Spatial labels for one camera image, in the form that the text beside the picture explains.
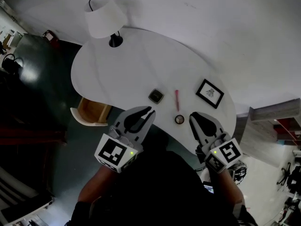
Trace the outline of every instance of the table lamp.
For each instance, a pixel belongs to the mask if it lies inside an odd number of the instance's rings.
[[[111,36],[109,45],[113,48],[122,44],[123,38],[115,33],[126,24],[127,17],[114,0],[90,0],[84,10],[92,37],[101,39]]]

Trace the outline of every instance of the pink brush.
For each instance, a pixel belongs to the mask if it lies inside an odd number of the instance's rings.
[[[180,103],[179,103],[179,90],[175,91],[175,99],[176,99],[176,106],[177,106],[177,111],[180,110]]]

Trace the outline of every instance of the white lampshade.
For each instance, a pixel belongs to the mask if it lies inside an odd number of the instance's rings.
[[[85,15],[90,34],[94,38],[109,37],[127,22],[126,15],[114,0],[91,0],[90,5],[85,5]]]

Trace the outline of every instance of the small black box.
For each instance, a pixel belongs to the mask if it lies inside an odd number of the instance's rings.
[[[154,89],[149,95],[149,99],[156,104],[159,104],[163,97],[164,94],[157,89]]]

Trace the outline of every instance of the person's left arm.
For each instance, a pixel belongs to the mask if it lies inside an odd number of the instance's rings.
[[[101,166],[81,190],[72,219],[67,225],[88,225],[91,204],[109,191],[110,187],[115,183],[117,176],[117,172]]]

